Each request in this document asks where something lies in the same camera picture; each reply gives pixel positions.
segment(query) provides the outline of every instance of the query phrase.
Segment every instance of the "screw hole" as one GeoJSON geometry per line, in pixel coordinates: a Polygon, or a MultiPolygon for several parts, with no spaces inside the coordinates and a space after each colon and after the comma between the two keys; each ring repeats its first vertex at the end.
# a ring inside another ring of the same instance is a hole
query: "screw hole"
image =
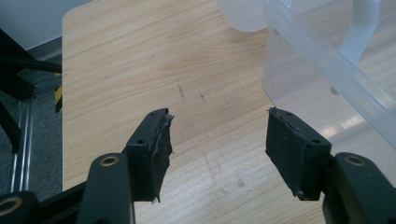
{"type": "Polygon", "coordinates": [[[23,200],[19,196],[14,196],[10,198],[6,198],[0,202],[0,217],[5,216],[17,208],[19,208],[22,204],[23,200]]]}
{"type": "Polygon", "coordinates": [[[119,161],[118,157],[106,157],[100,161],[102,166],[111,166],[116,164],[119,161]]]}
{"type": "Polygon", "coordinates": [[[319,144],[320,143],[320,141],[318,139],[311,139],[311,142],[315,143],[315,144],[319,144]]]}
{"type": "Polygon", "coordinates": [[[365,166],[366,165],[366,161],[362,160],[359,157],[356,156],[345,156],[344,159],[351,163],[352,165],[356,165],[356,166],[365,166]]]}

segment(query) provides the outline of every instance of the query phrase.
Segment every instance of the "black metal bracket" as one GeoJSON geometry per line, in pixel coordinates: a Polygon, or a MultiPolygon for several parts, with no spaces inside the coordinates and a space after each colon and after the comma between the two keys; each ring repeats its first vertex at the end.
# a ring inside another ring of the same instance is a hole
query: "black metal bracket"
{"type": "Polygon", "coordinates": [[[12,153],[17,153],[20,149],[21,129],[18,124],[8,113],[3,103],[0,101],[0,125],[6,132],[12,145],[12,153]]]}
{"type": "Polygon", "coordinates": [[[160,199],[169,156],[168,109],[146,115],[122,153],[92,162],[86,182],[42,203],[30,191],[0,197],[0,223],[135,223],[134,202],[160,199]]]}
{"type": "Polygon", "coordinates": [[[327,223],[396,223],[396,189],[375,164],[352,153],[330,154],[331,144],[294,114],[270,108],[266,153],[294,196],[325,194],[327,223]]]}
{"type": "Polygon", "coordinates": [[[62,65],[58,63],[41,62],[36,59],[0,55],[0,64],[30,68],[45,72],[62,73],[62,65]]]}

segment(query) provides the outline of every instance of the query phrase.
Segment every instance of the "transparent plastic container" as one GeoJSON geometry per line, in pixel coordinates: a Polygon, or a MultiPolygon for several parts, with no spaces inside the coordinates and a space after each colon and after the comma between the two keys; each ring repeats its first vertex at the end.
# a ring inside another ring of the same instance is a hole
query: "transparent plastic container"
{"type": "Polygon", "coordinates": [[[396,1],[265,2],[268,96],[396,186],[396,1]]]}
{"type": "Polygon", "coordinates": [[[221,13],[235,29],[253,32],[267,27],[264,0],[216,0],[221,13]]]}

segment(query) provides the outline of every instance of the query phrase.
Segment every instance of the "clear plastic bin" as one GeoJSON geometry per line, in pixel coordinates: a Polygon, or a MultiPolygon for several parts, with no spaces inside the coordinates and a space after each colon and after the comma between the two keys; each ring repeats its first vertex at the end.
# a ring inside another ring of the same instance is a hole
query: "clear plastic bin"
{"type": "Polygon", "coordinates": [[[263,87],[275,105],[396,186],[396,1],[266,0],[263,87]]]}
{"type": "Polygon", "coordinates": [[[221,13],[231,26],[253,32],[267,27],[264,0],[216,0],[221,13]]]}

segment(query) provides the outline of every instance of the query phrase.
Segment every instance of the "gray floor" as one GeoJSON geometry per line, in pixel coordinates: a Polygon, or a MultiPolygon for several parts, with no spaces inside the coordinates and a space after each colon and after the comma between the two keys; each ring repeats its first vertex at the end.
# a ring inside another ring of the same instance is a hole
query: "gray floor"
{"type": "MultiPolygon", "coordinates": [[[[60,40],[56,41],[57,48],[51,53],[46,51],[48,45],[29,52],[34,56],[44,55],[41,58],[45,58],[46,61],[61,63],[60,43],[60,40]]],[[[23,70],[19,76],[35,85],[54,79],[53,73],[33,70],[23,70]]],[[[62,112],[55,113],[54,91],[42,92],[35,98],[29,190],[33,191],[40,201],[62,191],[62,112]]],[[[18,102],[1,91],[0,100],[16,119],[19,113],[18,102]]],[[[11,158],[11,144],[0,128],[0,195],[9,191],[11,158]]]]}

